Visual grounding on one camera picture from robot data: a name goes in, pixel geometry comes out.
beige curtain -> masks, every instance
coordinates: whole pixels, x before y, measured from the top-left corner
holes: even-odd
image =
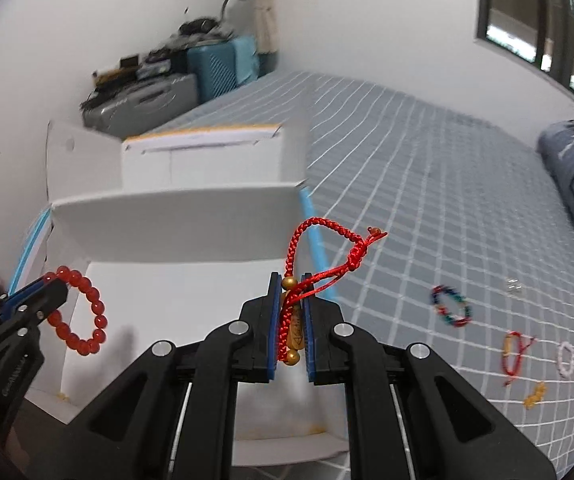
[[[254,22],[258,53],[269,54],[278,51],[278,30],[273,0],[254,0]]]

gray suitcase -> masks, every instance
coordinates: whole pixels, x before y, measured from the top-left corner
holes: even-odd
[[[126,139],[150,131],[198,105],[193,74],[137,83],[97,108],[83,111],[88,128]]]

white wall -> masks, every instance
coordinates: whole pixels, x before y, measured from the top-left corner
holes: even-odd
[[[90,74],[155,47],[222,0],[0,0],[0,277],[46,206],[48,121],[80,122]]]
[[[282,67],[352,76],[476,116],[529,145],[574,99],[475,41],[478,0],[276,0]]]

bed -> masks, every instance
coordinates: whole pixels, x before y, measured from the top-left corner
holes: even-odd
[[[426,342],[545,453],[561,478],[574,465],[574,374],[557,370],[558,345],[574,347],[574,227],[533,149],[485,121],[360,80],[275,73],[163,125],[282,122],[313,93],[307,184],[317,213],[366,232],[389,232],[363,265],[334,286],[347,320],[381,342]],[[349,247],[322,232],[333,264]],[[430,289],[468,298],[465,328],[437,316]],[[510,290],[509,284],[520,285]],[[537,342],[521,377],[504,387],[504,336]],[[543,402],[523,399],[539,381]],[[288,468],[237,470],[234,478],[349,478],[349,457]]]

red bead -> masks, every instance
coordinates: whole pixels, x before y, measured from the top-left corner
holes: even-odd
[[[87,342],[89,343],[89,352],[97,354],[100,350],[100,343],[95,339],[88,339]]]
[[[61,265],[56,269],[56,275],[65,283],[68,283],[69,277],[71,276],[71,271],[66,265]]]
[[[78,348],[76,348],[80,355],[89,355],[89,343],[83,339],[78,341]]]
[[[94,330],[92,336],[94,337],[94,341],[98,341],[99,344],[107,341],[107,334],[104,332],[104,330],[100,330],[99,328]]]
[[[67,323],[60,323],[56,327],[56,335],[60,337],[63,341],[67,340],[69,334],[71,334],[71,329],[69,328],[69,325]]]
[[[78,337],[76,334],[71,333],[67,336],[67,339],[65,340],[65,342],[67,343],[67,346],[69,348],[71,348],[72,350],[77,350],[78,349],[78,342],[80,341],[80,337]]]
[[[78,286],[80,285],[80,280],[83,279],[83,275],[80,273],[79,270],[72,270],[71,274],[69,275],[69,283],[71,286]]]
[[[94,324],[98,328],[105,328],[107,326],[107,318],[105,316],[96,316],[94,319]]]
[[[54,310],[49,316],[47,316],[47,323],[51,326],[58,326],[62,322],[62,315],[59,310]]]
[[[91,311],[96,314],[96,316],[100,316],[104,313],[104,303],[100,300],[94,301],[94,303],[91,304]]]
[[[88,293],[91,290],[91,280],[89,278],[82,278],[80,285],[78,285],[78,290],[83,294]]]
[[[94,303],[94,301],[100,300],[100,291],[95,286],[93,286],[89,289],[85,296],[89,301],[91,301],[91,303]]]

